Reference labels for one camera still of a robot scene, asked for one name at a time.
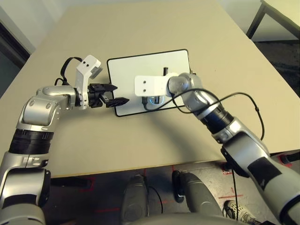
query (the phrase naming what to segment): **white wall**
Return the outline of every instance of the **white wall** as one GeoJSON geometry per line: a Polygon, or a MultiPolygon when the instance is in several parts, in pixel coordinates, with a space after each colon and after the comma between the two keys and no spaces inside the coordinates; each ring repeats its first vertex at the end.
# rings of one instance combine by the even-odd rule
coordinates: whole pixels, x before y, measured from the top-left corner
{"type": "MultiPolygon", "coordinates": [[[[0,21],[29,51],[33,52],[70,6],[139,0],[1,0],[0,21]]],[[[246,33],[260,0],[217,0],[246,33]]],[[[285,28],[265,16],[254,41],[296,39],[285,28]]]]}

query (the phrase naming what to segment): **table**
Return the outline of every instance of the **table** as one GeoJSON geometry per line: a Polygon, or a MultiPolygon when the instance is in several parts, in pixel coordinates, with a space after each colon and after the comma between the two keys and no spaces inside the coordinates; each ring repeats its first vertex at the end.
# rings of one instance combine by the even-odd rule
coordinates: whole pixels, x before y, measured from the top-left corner
{"type": "MultiPolygon", "coordinates": [[[[219,97],[253,96],[266,127],[270,152],[300,148],[300,100],[229,15],[212,0],[151,1],[74,7],[46,37],[0,99],[1,155],[8,150],[24,103],[60,76],[66,58],[94,55],[104,70],[92,83],[107,83],[106,61],[121,56],[188,49],[190,65],[219,97]]],[[[75,83],[77,62],[66,76],[75,83]]],[[[255,134],[261,126],[252,103],[233,97],[225,108],[255,134]]],[[[50,148],[53,177],[105,173],[224,159],[221,146],[193,115],[177,109],[118,118],[113,109],[64,114],[50,148]]]]}
{"type": "Polygon", "coordinates": [[[300,39],[300,0],[261,0],[262,4],[246,35],[252,38],[265,14],[300,39]]]}

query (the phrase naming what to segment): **black cable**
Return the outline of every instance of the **black cable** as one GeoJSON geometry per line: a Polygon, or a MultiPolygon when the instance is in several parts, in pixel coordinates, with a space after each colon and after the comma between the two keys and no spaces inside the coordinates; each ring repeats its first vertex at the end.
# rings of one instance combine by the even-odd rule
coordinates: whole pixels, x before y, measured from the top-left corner
{"type": "Polygon", "coordinates": [[[82,58],[80,58],[80,57],[70,57],[70,58],[68,58],[68,59],[65,61],[65,63],[62,65],[61,70],[60,70],[60,75],[61,75],[62,78],[57,78],[57,79],[55,80],[55,83],[54,83],[55,86],[57,85],[57,82],[58,82],[59,80],[62,81],[62,85],[69,85],[68,80],[67,80],[67,78],[66,78],[66,76],[65,76],[65,71],[66,71],[66,69],[67,69],[67,66],[68,66],[69,62],[70,62],[72,59],[76,59],[76,60],[78,60],[78,61],[80,61],[80,62],[83,61],[82,58]]]}
{"type": "Polygon", "coordinates": [[[166,106],[167,104],[169,104],[170,102],[172,102],[174,99],[178,98],[179,96],[181,96],[181,95],[183,95],[183,94],[185,94],[185,93],[188,93],[188,92],[190,92],[190,91],[195,91],[195,90],[199,90],[199,91],[203,91],[203,92],[205,92],[205,93],[208,93],[208,94],[212,95],[215,99],[217,99],[217,100],[219,101],[218,97],[217,97],[214,93],[212,93],[211,91],[209,91],[209,90],[206,90],[206,89],[203,89],[203,88],[192,88],[192,89],[189,89],[189,90],[185,90],[185,91],[183,91],[182,93],[180,93],[180,94],[178,94],[178,95],[175,95],[174,97],[172,97],[171,100],[167,101],[166,103],[162,104],[160,107],[158,107],[158,108],[156,108],[156,109],[146,109],[147,106],[145,106],[145,104],[147,104],[147,102],[143,102],[143,99],[147,99],[147,97],[142,97],[142,104],[144,105],[144,108],[145,108],[148,112],[155,112],[155,111],[159,110],[160,108],[166,106]]]}
{"type": "Polygon", "coordinates": [[[57,82],[58,82],[58,81],[62,81],[62,82],[64,83],[64,80],[63,80],[63,79],[57,78],[57,79],[55,80],[55,83],[54,83],[55,86],[57,85],[57,82]]]}
{"type": "Polygon", "coordinates": [[[234,170],[231,169],[231,172],[232,172],[233,188],[234,188],[234,194],[235,194],[236,220],[238,221],[238,219],[239,219],[238,195],[236,194],[236,184],[235,184],[234,170]]]}
{"type": "Polygon", "coordinates": [[[177,108],[180,112],[182,112],[182,113],[190,114],[190,113],[198,112],[198,114],[201,114],[202,112],[204,112],[204,111],[205,111],[206,109],[208,109],[209,107],[211,107],[211,106],[213,106],[213,105],[215,105],[215,104],[221,103],[221,102],[224,101],[225,99],[228,99],[228,98],[230,98],[230,97],[232,97],[232,96],[235,96],[235,95],[244,95],[244,96],[247,96],[247,97],[251,100],[251,102],[253,103],[253,105],[254,105],[254,107],[255,107],[255,111],[257,112],[259,121],[260,121],[261,126],[262,126],[262,136],[261,136],[261,140],[263,140],[263,138],[264,138],[264,133],[265,133],[265,129],[264,129],[264,123],[263,123],[262,116],[261,116],[261,114],[260,114],[260,112],[259,112],[259,108],[258,108],[256,102],[254,101],[254,99],[253,99],[249,94],[244,93],[244,92],[235,92],[235,93],[232,93],[232,94],[230,94],[230,95],[227,95],[227,96],[225,96],[225,97],[223,97],[223,98],[221,98],[221,99],[218,99],[216,95],[214,95],[212,92],[210,92],[210,91],[208,91],[208,90],[206,90],[206,89],[201,89],[201,88],[198,89],[198,88],[194,88],[194,89],[186,90],[186,91],[184,91],[184,92],[182,92],[182,93],[180,93],[180,94],[178,94],[178,95],[176,95],[176,96],[173,95],[171,100],[167,101],[165,104],[161,105],[159,108],[156,108],[156,109],[154,109],[154,110],[149,110],[149,109],[147,108],[147,106],[146,106],[144,103],[143,103],[143,105],[144,105],[145,110],[150,111],[150,112],[153,112],[153,111],[156,111],[156,110],[160,109],[161,107],[164,107],[166,104],[168,104],[168,103],[170,103],[170,102],[172,101],[172,102],[174,103],[174,105],[176,106],[176,108],[177,108]],[[190,111],[190,112],[185,112],[185,111],[183,111],[182,109],[179,108],[179,106],[178,106],[178,105],[176,104],[176,102],[175,102],[175,99],[176,99],[177,97],[179,97],[179,96],[181,96],[181,95],[183,95],[183,94],[189,92],[189,91],[192,91],[192,90],[200,90],[200,91],[206,92],[206,93],[208,93],[208,94],[211,94],[211,95],[216,99],[216,102],[213,102],[213,103],[211,103],[211,104],[208,104],[208,105],[207,105],[206,107],[204,107],[200,112],[199,112],[199,110],[194,110],[194,111],[190,111]]]}
{"type": "Polygon", "coordinates": [[[160,198],[160,195],[159,195],[158,191],[152,186],[149,186],[149,188],[153,189],[156,192],[156,194],[158,195],[158,198],[159,198],[159,201],[160,201],[160,206],[161,206],[161,213],[163,214],[163,212],[164,212],[163,202],[161,201],[161,198],[160,198]]]}

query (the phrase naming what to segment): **sneaker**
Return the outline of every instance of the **sneaker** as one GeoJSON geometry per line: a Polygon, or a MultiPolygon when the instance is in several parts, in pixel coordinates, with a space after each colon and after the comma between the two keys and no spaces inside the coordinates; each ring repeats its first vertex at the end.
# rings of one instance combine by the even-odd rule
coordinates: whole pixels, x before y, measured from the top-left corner
{"type": "MultiPolygon", "coordinates": [[[[228,216],[231,219],[236,218],[236,203],[233,200],[226,201],[224,203],[224,209],[226,211],[226,217],[228,216]]],[[[238,204],[239,211],[239,221],[246,224],[257,225],[260,224],[252,213],[245,207],[238,204]]]]}

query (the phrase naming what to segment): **white tablet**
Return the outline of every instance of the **white tablet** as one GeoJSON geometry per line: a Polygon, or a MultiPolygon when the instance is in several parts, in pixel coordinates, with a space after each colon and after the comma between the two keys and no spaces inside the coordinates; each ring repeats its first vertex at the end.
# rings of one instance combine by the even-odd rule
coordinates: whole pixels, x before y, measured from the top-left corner
{"type": "MultiPolygon", "coordinates": [[[[129,102],[125,105],[115,107],[117,116],[147,112],[142,105],[142,98],[135,95],[136,76],[163,76],[164,68],[168,68],[169,73],[190,72],[188,51],[186,49],[109,59],[107,68],[111,84],[118,87],[113,91],[113,97],[129,99],[129,102]]],[[[147,108],[155,109],[170,99],[170,97],[163,96],[159,98],[159,101],[156,99],[155,102],[154,98],[149,97],[147,108]]],[[[184,105],[180,97],[175,99],[175,102],[178,106],[184,105]]],[[[175,105],[170,102],[160,110],[174,107],[175,105]]]]}

